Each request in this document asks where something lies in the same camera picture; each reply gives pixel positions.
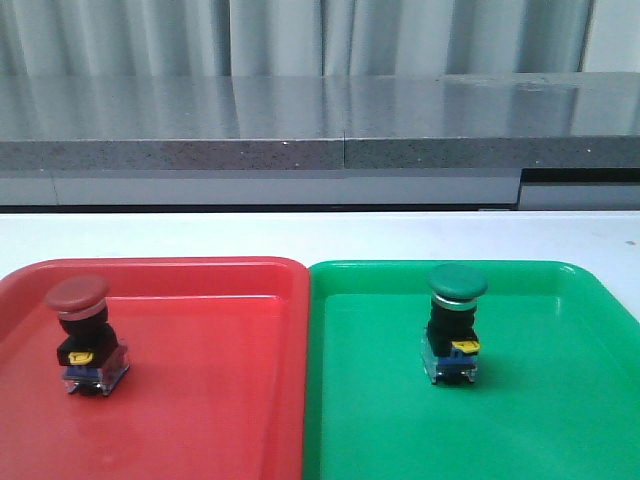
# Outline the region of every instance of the red button cap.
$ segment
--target red button cap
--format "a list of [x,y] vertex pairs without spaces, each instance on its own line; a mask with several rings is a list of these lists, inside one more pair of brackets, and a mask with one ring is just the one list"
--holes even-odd
[[77,312],[96,305],[109,291],[109,282],[100,275],[71,277],[53,287],[44,298],[58,312]]

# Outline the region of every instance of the curtain fold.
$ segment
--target curtain fold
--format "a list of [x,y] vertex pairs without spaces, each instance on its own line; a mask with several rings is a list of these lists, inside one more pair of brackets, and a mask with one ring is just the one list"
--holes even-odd
[[[599,60],[616,48],[615,12],[638,18],[640,2],[2,0],[0,75],[571,72],[583,58],[615,69],[631,56],[636,65],[628,45]],[[627,31],[640,38],[636,23],[620,25],[619,43]]]

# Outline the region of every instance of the green button cap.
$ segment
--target green button cap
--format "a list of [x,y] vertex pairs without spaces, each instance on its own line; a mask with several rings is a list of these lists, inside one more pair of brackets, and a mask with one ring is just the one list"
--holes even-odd
[[434,267],[427,279],[429,286],[442,297],[471,300],[487,291],[487,279],[475,268],[445,263]]

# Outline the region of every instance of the yellow tab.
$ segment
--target yellow tab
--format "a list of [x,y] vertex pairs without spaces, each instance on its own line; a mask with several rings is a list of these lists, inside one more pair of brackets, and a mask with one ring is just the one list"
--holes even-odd
[[474,340],[462,340],[460,342],[451,342],[454,348],[462,353],[476,353],[480,351],[480,342]]
[[71,365],[86,365],[91,360],[93,360],[93,353],[91,352],[71,352],[69,354]]

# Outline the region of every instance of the clear plastic base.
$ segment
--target clear plastic base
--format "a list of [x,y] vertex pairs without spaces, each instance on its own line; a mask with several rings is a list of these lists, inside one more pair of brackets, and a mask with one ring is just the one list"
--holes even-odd
[[436,357],[426,336],[422,340],[422,361],[434,385],[439,381],[448,384],[476,381],[477,355],[459,355],[456,352],[449,357]]
[[70,366],[65,367],[62,380],[68,393],[108,396],[120,379],[129,370],[128,347],[119,344],[100,368]]

